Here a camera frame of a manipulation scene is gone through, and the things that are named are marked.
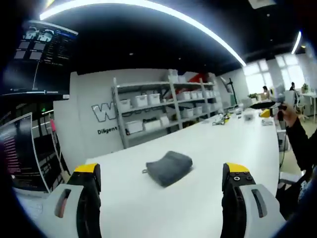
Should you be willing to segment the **person's right hand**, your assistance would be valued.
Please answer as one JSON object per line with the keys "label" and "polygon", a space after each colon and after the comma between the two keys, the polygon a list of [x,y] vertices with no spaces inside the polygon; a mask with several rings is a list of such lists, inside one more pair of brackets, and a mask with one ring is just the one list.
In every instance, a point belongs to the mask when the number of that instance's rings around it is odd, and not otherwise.
{"label": "person's right hand", "polygon": [[292,127],[298,118],[294,108],[286,103],[283,103],[281,111],[283,113],[284,120],[286,121],[286,125],[288,127]]}

